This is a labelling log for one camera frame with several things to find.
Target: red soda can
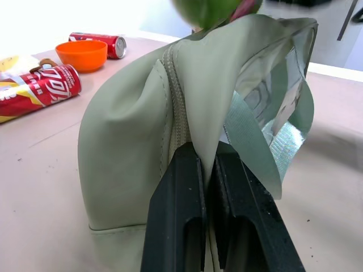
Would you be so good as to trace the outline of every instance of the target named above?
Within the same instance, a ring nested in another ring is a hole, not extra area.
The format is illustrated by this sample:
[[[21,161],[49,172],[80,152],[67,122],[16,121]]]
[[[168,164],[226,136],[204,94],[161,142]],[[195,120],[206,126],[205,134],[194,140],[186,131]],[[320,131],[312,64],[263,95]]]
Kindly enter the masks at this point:
[[[0,80],[0,123],[79,94],[81,80],[72,65],[59,65]]]
[[[123,58],[126,54],[126,41],[121,36],[109,36],[101,34],[89,34],[73,32],[69,35],[69,41],[99,40],[107,44],[107,57],[113,59]]]

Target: green object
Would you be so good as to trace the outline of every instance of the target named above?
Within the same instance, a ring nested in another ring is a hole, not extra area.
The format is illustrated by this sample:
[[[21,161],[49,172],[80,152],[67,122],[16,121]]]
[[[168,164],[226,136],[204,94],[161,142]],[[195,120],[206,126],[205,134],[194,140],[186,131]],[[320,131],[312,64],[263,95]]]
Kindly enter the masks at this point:
[[[140,271],[150,198],[185,142],[201,159],[207,188],[224,127],[243,162],[281,198],[313,121],[305,71],[316,27],[314,19],[245,16],[159,48],[101,86],[81,123],[78,164],[92,238],[112,271]],[[219,272],[215,241],[206,253],[204,271]]]
[[[191,25],[210,29],[229,18],[242,0],[172,0]]]

